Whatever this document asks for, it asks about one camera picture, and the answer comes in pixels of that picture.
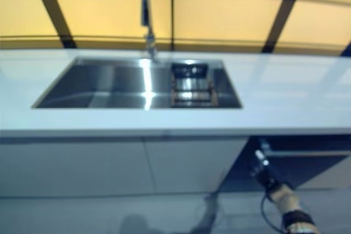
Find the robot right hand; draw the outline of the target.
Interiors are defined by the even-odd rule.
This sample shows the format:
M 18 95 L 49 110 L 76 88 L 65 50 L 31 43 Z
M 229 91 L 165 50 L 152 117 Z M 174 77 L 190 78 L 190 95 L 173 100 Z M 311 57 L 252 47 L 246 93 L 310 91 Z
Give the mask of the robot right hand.
M 249 171 L 250 176 L 255 178 L 266 191 L 282 184 L 282 180 L 261 150 L 254 151 Z

